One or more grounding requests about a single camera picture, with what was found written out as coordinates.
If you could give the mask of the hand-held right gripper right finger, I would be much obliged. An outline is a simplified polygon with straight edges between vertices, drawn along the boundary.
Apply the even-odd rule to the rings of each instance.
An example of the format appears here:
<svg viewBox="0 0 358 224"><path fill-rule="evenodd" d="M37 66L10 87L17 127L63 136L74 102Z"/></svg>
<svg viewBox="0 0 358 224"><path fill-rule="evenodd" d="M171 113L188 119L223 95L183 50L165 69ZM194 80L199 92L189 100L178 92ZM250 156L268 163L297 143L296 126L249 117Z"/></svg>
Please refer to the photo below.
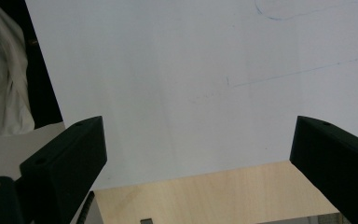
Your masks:
<svg viewBox="0 0 358 224"><path fill-rule="evenodd" d="M290 162L352 224L358 224L358 137L299 116Z"/></svg>

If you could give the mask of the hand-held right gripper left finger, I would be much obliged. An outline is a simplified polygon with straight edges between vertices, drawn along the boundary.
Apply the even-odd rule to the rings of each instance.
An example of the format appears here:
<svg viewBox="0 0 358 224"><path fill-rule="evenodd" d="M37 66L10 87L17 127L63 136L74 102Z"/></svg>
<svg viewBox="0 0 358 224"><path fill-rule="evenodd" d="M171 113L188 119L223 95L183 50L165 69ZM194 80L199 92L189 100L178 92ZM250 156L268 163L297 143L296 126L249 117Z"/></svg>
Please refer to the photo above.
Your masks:
<svg viewBox="0 0 358 224"><path fill-rule="evenodd" d="M101 116L79 121L20 165L36 224L69 224L107 162Z"/></svg>

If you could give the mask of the white cloth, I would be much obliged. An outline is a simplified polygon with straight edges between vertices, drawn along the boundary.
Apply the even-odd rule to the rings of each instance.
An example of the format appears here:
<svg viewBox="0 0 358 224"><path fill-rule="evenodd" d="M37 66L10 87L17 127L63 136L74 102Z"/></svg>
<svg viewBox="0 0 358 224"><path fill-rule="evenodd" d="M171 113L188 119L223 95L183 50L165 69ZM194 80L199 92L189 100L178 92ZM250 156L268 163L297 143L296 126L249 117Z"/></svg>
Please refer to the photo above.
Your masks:
<svg viewBox="0 0 358 224"><path fill-rule="evenodd" d="M27 66L22 29L0 8L0 137L34 129Z"/></svg>

